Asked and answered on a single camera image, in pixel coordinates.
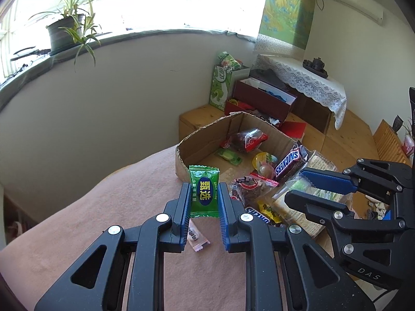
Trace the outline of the clear packaged cracker bag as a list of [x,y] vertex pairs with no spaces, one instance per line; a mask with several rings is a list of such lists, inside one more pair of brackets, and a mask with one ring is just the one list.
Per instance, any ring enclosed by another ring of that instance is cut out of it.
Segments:
[[314,205],[315,209],[323,209],[328,202],[345,204],[348,208],[352,206],[353,194],[338,194],[327,189],[319,189],[297,171],[288,177],[288,180],[277,189],[275,194],[265,196],[268,204],[287,225],[299,225],[312,238],[316,238],[324,229],[319,222],[321,218],[308,220],[305,213],[307,207]]

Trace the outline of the potted spider plant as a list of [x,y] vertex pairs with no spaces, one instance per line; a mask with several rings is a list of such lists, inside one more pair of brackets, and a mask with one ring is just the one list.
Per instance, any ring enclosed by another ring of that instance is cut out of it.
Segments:
[[92,44],[100,44],[98,39],[98,23],[95,22],[96,13],[93,3],[96,0],[60,0],[58,5],[49,11],[38,12],[31,17],[37,22],[57,17],[58,19],[46,26],[49,33],[51,56],[76,48],[74,57],[86,52],[93,62],[96,55]]

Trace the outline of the green clear candy pack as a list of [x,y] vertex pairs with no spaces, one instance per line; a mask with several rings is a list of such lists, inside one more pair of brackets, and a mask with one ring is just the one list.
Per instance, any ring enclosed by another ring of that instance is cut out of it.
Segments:
[[238,166],[242,162],[242,158],[229,149],[219,148],[215,154],[234,166]]

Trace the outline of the red dates snack bag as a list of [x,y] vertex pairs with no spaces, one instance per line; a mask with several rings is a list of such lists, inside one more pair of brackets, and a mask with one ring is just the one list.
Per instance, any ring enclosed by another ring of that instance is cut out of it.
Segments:
[[221,143],[222,148],[233,148],[239,152],[252,152],[268,139],[260,129],[249,129],[234,133]]

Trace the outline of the pink wrapped candy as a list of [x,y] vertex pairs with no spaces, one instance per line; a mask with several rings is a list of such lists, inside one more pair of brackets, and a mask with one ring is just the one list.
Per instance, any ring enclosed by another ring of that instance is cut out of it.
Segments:
[[210,245],[210,241],[204,236],[201,231],[199,231],[192,220],[189,221],[187,241],[190,243],[195,252],[199,252]]

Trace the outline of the green landscape wall scroll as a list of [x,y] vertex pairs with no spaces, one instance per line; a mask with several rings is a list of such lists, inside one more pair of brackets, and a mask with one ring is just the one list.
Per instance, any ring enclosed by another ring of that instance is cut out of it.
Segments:
[[265,0],[261,35],[306,49],[316,0]]

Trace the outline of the red paper envelope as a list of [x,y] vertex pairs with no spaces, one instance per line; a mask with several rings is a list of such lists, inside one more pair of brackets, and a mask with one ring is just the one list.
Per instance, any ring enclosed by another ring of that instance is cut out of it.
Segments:
[[306,127],[307,124],[302,122],[283,122],[279,130],[291,139],[302,142]]

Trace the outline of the black object on table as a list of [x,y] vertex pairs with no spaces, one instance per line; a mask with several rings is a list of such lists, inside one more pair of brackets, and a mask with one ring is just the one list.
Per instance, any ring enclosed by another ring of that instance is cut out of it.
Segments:
[[312,72],[316,74],[317,76],[320,76],[321,78],[324,78],[324,79],[328,78],[328,73],[324,69],[325,64],[321,60],[321,58],[314,58],[313,60],[304,60],[302,62],[302,66],[307,71]]

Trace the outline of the Snickers bar brown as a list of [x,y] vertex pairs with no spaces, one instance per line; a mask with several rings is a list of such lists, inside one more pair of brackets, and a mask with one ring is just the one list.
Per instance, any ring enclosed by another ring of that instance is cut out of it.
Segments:
[[304,146],[294,146],[275,167],[275,180],[277,182],[286,181],[306,165],[308,157],[308,150]]

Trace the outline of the yellow candy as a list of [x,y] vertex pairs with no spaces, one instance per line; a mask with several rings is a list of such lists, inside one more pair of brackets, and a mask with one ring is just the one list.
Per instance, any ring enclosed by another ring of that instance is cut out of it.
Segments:
[[258,208],[259,212],[269,220],[269,224],[280,225],[283,222],[279,214],[277,214],[266,201],[259,200]]

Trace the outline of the dark red shoe box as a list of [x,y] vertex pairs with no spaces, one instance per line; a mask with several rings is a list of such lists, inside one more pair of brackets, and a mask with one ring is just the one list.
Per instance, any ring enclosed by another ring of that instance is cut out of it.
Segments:
[[224,113],[257,111],[279,122],[284,122],[291,111],[297,97],[265,83],[249,77],[234,84],[231,98],[226,101]]

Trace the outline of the pink blanket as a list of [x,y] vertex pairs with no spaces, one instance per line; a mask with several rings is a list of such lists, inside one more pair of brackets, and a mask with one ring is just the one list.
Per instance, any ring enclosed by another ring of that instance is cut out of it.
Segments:
[[[101,253],[119,244],[127,230],[142,225],[179,197],[175,147],[112,173],[82,198],[12,241],[1,252],[1,276],[18,301],[33,310],[52,284],[100,239]],[[229,253],[218,218],[196,218],[209,240],[194,251],[165,254],[166,310],[244,310],[245,256]]]

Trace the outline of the white lace covered table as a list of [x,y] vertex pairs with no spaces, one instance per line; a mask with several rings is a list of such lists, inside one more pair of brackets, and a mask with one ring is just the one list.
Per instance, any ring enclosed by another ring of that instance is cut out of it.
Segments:
[[335,79],[324,79],[302,66],[302,62],[290,57],[259,54],[254,68],[271,69],[277,77],[296,91],[328,108],[334,114],[334,127],[339,130],[347,109],[344,86]]

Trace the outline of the green candy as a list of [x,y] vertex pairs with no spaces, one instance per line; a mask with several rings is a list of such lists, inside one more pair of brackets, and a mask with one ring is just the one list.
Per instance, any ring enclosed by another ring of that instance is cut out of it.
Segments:
[[219,184],[219,169],[204,165],[190,165],[191,178],[191,217],[219,216],[217,203],[217,187]]

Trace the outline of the red dried fruit packet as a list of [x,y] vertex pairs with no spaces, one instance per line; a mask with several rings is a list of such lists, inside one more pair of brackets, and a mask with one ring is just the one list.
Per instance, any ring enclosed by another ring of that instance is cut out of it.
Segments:
[[230,197],[241,201],[245,207],[257,208],[258,202],[278,186],[275,180],[247,175],[231,181]]

